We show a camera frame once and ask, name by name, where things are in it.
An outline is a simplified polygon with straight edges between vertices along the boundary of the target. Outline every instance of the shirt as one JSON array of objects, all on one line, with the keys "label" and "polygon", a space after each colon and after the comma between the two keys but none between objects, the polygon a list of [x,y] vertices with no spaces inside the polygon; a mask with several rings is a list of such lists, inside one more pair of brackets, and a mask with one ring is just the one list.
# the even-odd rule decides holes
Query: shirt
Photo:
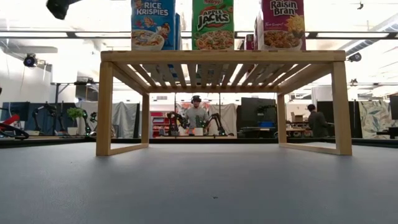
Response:
[{"label": "shirt", "polygon": [[328,134],[328,123],[326,123],[325,116],[322,112],[312,111],[308,117],[308,124],[312,130],[312,135],[315,138],[324,138]]},{"label": "shirt", "polygon": [[206,110],[203,108],[195,108],[191,107],[187,110],[185,113],[185,118],[189,121],[189,128],[194,129],[197,127],[197,116],[199,117],[199,121],[206,122],[206,120],[209,118],[209,115],[207,114]]}]

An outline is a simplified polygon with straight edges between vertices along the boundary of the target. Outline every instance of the gray floor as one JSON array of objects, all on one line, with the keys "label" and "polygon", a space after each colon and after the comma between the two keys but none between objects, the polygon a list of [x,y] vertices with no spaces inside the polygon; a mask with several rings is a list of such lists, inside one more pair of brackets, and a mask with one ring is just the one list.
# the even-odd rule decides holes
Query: gray floor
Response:
[{"label": "gray floor", "polygon": [[0,149],[0,223],[398,223],[398,150],[93,143]]}]

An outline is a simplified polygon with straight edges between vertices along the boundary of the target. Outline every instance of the cereal bowl image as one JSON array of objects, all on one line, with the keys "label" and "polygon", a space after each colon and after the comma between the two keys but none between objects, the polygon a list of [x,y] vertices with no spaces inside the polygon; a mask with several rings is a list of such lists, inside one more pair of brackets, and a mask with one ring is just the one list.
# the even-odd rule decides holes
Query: cereal bowl image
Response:
[{"label": "cereal bowl image", "polygon": [[162,50],[164,38],[149,30],[133,30],[131,32],[132,50]]},{"label": "cereal bowl image", "polygon": [[223,50],[233,49],[234,34],[229,30],[216,30],[200,35],[196,41],[200,50]]},{"label": "cereal bowl image", "polygon": [[295,37],[291,32],[269,30],[264,33],[264,44],[268,49],[300,50],[303,40]]}]

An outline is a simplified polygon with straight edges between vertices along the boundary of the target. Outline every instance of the man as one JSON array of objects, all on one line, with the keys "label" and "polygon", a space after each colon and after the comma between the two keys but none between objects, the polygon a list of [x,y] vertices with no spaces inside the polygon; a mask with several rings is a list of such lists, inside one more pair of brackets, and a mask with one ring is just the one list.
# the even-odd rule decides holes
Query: man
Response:
[{"label": "man", "polygon": [[308,124],[312,130],[312,135],[315,138],[324,138],[328,136],[328,123],[322,112],[317,112],[315,105],[308,105],[308,110],[311,112],[308,117]]},{"label": "man", "polygon": [[197,122],[206,122],[209,118],[206,110],[199,107],[201,102],[200,96],[193,96],[191,103],[193,107],[189,108],[185,113],[185,118],[189,121],[189,134],[192,135],[192,131],[197,127]]}]

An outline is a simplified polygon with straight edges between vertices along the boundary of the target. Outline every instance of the dark jacket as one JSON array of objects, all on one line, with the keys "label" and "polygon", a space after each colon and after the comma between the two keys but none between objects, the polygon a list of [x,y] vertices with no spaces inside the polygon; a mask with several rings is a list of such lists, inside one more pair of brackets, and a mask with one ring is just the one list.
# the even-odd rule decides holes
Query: dark jacket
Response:
[{"label": "dark jacket", "polygon": [[312,111],[308,117],[308,124],[312,130],[313,137],[324,138],[329,135],[327,129],[328,123],[322,112]]}]

